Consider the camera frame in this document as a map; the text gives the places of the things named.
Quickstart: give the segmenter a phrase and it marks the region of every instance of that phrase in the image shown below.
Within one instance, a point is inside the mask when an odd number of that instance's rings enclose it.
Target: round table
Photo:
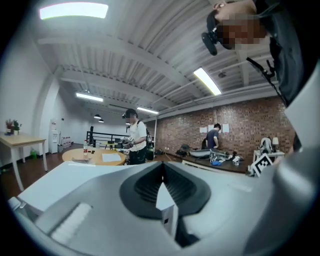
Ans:
[[[94,150],[94,153],[92,154],[88,152],[87,155],[84,155],[83,148],[68,150],[67,152],[63,153],[62,159],[65,162],[72,162],[73,160],[91,160],[89,164],[97,166],[121,166],[126,161],[124,154],[114,150],[97,148],[93,148],[92,150]],[[104,162],[102,160],[102,154],[118,154],[121,157],[121,161]]]

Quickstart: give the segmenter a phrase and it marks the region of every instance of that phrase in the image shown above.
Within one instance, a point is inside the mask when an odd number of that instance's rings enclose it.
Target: white table leg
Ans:
[[[26,159],[25,159],[25,155],[24,155],[24,147],[22,146],[22,147],[20,147],[20,149],[21,149],[21,156],[22,156],[22,162],[26,162]]]
[[[43,156],[43,166],[44,166],[44,170],[47,172],[47,171],[48,171],[48,167],[47,167],[45,143],[46,143],[45,141],[42,143],[42,156]]]
[[[22,185],[20,175],[19,175],[18,166],[17,166],[17,157],[16,157],[15,148],[11,148],[11,159],[12,159],[12,165],[13,165],[14,175],[15,175],[16,181],[18,182],[20,190],[24,191],[24,186]]]

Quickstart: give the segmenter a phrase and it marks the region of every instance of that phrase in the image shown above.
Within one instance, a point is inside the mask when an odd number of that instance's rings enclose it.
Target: white ceiling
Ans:
[[[45,1],[40,6],[58,2],[62,1]],[[241,51],[217,45],[217,56],[211,56],[204,46],[201,33],[206,31],[214,0],[95,2],[109,5],[105,19],[73,16],[40,20],[35,13],[30,25],[37,47],[50,48],[50,56],[43,58],[55,58],[62,66],[59,76],[63,86],[105,98],[103,103],[86,102],[88,109],[111,111],[111,104],[167,112],[211,96],[193,74],[198,67],[211,75],[222,94],[265,82],[243,62],[251,57],[267,67],[266,60],[272,60],[268,40]],[[218,77],[221,71],[226,77]]]

